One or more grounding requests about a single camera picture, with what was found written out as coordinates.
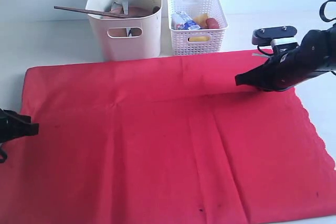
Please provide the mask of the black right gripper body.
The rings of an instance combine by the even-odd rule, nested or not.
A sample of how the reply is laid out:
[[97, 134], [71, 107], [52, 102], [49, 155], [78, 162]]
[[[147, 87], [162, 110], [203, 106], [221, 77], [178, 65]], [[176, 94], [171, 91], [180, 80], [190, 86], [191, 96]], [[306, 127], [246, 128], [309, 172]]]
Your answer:
[[285, 91], [328, 72], [328, 50], [317, 46], [287, 50], [268, 59], [262, 68], [265, 91]]

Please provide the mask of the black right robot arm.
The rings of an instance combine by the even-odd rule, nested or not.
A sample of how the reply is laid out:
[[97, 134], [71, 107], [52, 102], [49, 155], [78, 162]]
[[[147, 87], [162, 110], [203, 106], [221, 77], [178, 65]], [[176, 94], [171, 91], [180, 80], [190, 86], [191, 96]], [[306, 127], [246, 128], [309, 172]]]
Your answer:
[[293, 26], [256, 29], [252, 44], [270, 46], [266, 62], [235, 76], [236, 85], [248, 85], [264, 91], [286, 91], [322, 74], [335, 73], [335, 27], [310, 30], [298, 43]]

